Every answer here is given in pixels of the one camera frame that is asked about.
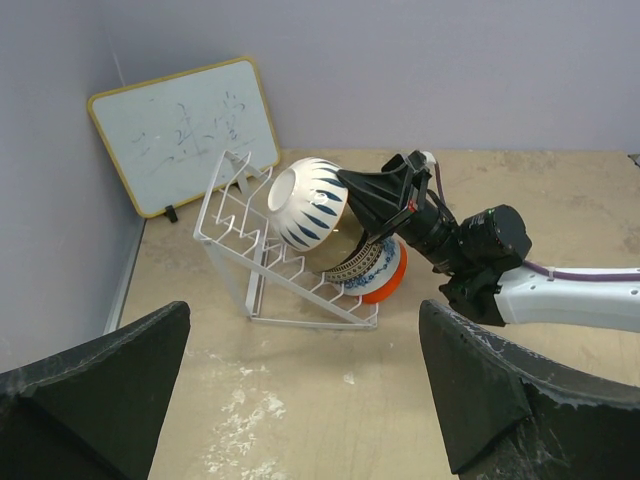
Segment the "white wire dish rack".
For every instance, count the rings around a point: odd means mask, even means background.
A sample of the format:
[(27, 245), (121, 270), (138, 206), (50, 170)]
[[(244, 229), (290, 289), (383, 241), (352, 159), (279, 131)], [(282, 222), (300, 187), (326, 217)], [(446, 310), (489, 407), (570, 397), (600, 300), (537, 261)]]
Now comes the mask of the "white wire dish rack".
[(266, 208), (273, 176), (271, 167), (254, 167), (249, 153), (222, 153), (213, 163), (193, 230), (241, 315), (282, 327), (376, 329), (376, 304), (335, 289), (275, 236)]

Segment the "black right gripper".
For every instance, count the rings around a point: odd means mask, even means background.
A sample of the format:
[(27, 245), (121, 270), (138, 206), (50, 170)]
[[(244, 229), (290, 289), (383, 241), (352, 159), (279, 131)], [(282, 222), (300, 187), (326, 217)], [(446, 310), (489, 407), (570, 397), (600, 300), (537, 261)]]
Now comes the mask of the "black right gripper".
[(337, 172), (348, 190), (348, 204), (371, 243), (392, 233), (427, 235), (434, 226), (434, 208), (427, 202), (432, 175), (416, 171), (408, 155), (396, 154), (381, 172)]

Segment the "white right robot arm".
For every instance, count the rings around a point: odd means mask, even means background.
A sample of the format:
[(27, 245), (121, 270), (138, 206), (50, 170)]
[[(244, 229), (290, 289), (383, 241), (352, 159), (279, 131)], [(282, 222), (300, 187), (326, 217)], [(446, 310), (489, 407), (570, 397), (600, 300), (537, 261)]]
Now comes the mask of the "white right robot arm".
[(378, 172), (340, 169), (348, 204), (371, 242), (393, 235), (447, 276), (449, 306), (492, 326), (556, 323), (636, 332), (639, 273), (556, 269), (527, 259), (532, 247), (519, 212), (506, 204), (457, 221), (445, 201), (432, 153), (397, 154)]

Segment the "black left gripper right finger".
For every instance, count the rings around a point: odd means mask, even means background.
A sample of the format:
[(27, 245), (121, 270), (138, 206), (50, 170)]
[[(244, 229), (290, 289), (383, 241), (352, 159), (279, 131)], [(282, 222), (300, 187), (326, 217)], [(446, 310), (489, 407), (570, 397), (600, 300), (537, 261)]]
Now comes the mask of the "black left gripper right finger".
[(636, 479), (639, 390), (513, 343), (432, 300), (419, 338), (452, 474)]

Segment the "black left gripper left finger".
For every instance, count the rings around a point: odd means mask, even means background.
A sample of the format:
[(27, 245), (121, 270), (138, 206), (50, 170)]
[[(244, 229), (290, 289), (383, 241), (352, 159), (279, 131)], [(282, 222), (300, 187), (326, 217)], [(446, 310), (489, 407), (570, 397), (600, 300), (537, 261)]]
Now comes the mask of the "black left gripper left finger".
[(171, 302), (1, 375), (4, 479), (148, 477), (190, 332)]

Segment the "beige brown ceramic bowl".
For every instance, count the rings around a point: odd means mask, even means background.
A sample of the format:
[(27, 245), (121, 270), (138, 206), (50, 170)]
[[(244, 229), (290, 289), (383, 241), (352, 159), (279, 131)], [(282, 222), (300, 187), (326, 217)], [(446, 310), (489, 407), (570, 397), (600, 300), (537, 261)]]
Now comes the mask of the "beige brown ceramic bowl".
[(304, 254), (305, 266), (312, 272), (331, 270), (354, 254), (365, 237), (356, 217), (344, 215), (317, 247)]

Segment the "white ceramic bowl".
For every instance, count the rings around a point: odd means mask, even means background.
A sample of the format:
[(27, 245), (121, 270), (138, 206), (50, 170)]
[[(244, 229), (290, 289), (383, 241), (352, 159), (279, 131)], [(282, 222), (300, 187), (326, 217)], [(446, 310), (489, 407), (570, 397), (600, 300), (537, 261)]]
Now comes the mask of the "white ceramic bowl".
[(318, 157), (300, 159), (271, 183), (267, 197), (275, 234), (299, 252), (310, 251), (334, 231), (348, 192), (337, 177), (340, 167)]

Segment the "orange plastic bowl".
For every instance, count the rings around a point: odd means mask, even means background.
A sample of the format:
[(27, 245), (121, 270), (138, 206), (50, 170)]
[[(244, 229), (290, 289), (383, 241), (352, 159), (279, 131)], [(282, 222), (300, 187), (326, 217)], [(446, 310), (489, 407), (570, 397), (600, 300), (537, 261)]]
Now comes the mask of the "orange plastic bowl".
[(405, 246), (393, 240), (394, 255), (390, 262), (386, 262), (386, 268), (373, 279), (370, 292), (362, 295), (365, 304), (380, 303), (388, 299), (400, 286), (407, 269), (408, 254)]

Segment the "blue patterned ceramic bowl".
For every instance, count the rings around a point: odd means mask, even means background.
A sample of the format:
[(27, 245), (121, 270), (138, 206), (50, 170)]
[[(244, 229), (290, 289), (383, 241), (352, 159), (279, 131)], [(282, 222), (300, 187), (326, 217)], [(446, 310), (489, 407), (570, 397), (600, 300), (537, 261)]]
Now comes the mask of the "blue patterned ceramic bowl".
[(370, 292), (373, 286), (374, 277), (386, 268), (385, 263), (390, 262), (394, 255), (393, 237), (388, 237), (382, 242), (382, 255), (374, 266), (363, 276), (344, 282), (344, 293), (349, 296), (362, 296)]

